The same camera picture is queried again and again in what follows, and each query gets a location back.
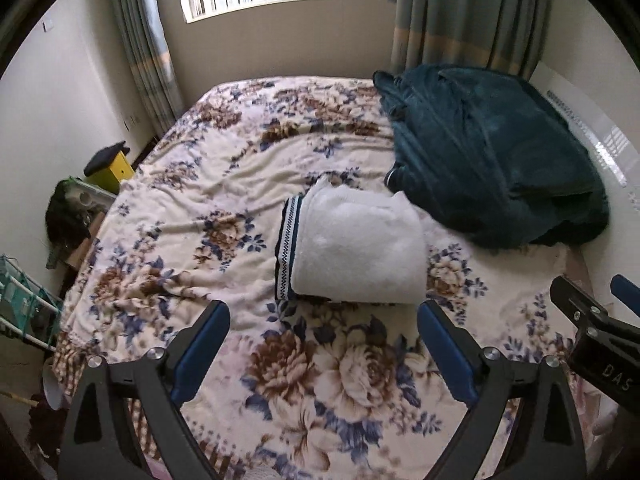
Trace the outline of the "white knitted sweater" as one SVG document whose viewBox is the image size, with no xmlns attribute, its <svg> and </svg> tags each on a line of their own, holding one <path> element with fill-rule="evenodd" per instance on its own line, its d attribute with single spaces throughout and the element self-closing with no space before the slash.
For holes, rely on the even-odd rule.
<svg viewBox="0 0 640 480">
<path fill-rule="evenodd" d="M 298 296 L 412 304 L 426 293 L 420 217 L 403 192 L 317 181 L 297 207 L 288 284 Z"/>
</svg>

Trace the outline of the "dark teal fleece blanket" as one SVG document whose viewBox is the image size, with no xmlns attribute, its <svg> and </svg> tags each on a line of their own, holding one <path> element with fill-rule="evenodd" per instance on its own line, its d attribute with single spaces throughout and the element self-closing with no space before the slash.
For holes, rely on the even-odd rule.
<svg viewBox="0 0 640 480">
<path fill-rule="evenodd" d="M 599 171 L 526 80 L 423 64 L 372 77 L 394 133 L 390 192 L 487 249 L 579 246 L 610 221 Z"/>
</svg>

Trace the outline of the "floral bed blanket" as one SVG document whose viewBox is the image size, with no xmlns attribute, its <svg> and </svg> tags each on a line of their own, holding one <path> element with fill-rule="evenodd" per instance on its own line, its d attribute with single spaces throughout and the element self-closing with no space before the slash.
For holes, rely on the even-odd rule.
<svg viewBox="0 0 640 480">
<path fill-rule="evenodd" d="M 221 84 L 67 293 L 65 479 L 582 479 L 599 398 L 554 299 L 608 222 L 527 81 Z"/>
</svg>

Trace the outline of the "navy striped folded garment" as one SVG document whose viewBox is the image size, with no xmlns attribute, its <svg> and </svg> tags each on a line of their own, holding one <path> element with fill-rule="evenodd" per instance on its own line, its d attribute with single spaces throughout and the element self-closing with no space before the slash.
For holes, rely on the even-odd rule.
<svg viewBox="0 0 640 480">
<path fill-rule="evenodd" d="M 274 255 L 276 256 L 276 288 L 274 298 L 288 301 L 297 297 L 292 289 L 292 273 L 299 227 L 299 215 L 303 205 L 303 195 L 289 198 L 282 210 L 279 238 Z"/>
</svg>

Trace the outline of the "black bag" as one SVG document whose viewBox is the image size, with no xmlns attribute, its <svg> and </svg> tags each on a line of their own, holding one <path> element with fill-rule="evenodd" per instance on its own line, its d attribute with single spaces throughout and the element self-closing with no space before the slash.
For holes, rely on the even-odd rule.
<svg viewBox="0 0 640 480">
<path fill-rule="evenodd" d="M 58 181 L 44 216 L 49 242 L 68 250 L 77 249 L 91 237 L 81 214 L 66 200 L 66 182 Z"/>
</svg>

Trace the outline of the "clear plastic storage bin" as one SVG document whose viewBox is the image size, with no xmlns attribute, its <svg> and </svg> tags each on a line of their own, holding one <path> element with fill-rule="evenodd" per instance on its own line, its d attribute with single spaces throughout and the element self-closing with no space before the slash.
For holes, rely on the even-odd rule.
<svg viewBox="0 0 640 480">
<path fill-rule="evenodd" d="M 113 193 L 74 177 L 64 184 L 67 203 L 79 211 L 108 211 L 116 198 Z"/>
</svg>

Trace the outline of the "yellow box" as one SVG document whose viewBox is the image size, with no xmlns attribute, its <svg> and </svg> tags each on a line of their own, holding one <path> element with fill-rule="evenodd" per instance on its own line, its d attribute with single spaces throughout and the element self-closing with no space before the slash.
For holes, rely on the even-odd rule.
<svg viewBox="0 0 640 480">
<path fill-rule="evenodd" d="M 117 195 L 122 182 L 131 179 L 133 176 L 134 170 L 126 156 L 119 152 L 107 167 L 100 169 L 90 177 L 86 177 L 86 182 Z"/>
</svg>

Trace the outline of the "black hat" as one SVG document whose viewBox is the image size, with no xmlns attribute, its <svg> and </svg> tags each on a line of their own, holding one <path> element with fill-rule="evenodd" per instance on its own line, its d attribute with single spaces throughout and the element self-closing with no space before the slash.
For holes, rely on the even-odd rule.
<svg viewBox="0 0 640 480">
<path fill-rule="evenodd" d="M 101 148 L 89 160 L 84 168 L 84 176 L 91 177 L 93 174 L 111 166 L 118 154 L 126 156 L 130 152 L 125 141 L 118 142 L 106 148 Z"/>
</svg>

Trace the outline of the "grey-green curtain right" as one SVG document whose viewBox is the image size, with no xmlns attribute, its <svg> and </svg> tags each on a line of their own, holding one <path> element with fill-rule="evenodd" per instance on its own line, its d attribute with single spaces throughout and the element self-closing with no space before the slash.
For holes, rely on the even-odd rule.
<svg viewBox="0 0 640 480">
<path fill-rule="evenodd" d="M 527 79 L 544 50 L 551 7 L 552 0 L 396 0 L 390 71 L 454 64 Z"/>
</svg>

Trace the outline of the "grey-green curtain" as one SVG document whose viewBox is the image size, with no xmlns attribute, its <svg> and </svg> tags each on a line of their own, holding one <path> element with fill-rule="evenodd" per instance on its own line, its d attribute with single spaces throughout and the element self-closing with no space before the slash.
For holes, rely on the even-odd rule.
<svg viewBox="0 0 640 480">
<path fill-rule="evenodd" d="M 112 0 L 134 83 L 157 136 L 184 112 L 157 0 Z"/>
<path fill-rule="evenodd" d="M 396 0 L 390 71 L 454 64 L 527 79 L 544 50 L 551 7 L 552 0 Z"/>
</svg>

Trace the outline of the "grey-green curtain left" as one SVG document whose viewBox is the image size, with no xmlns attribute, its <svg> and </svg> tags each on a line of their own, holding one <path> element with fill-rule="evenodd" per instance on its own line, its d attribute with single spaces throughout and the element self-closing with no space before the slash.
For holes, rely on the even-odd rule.
<svg viewBox="0 0 640 480">
<path fill-rule="evenodd" d="M 134 83 L 157 136 L 184 112 L 157 0 L 112 0 Z"/>
</svg>

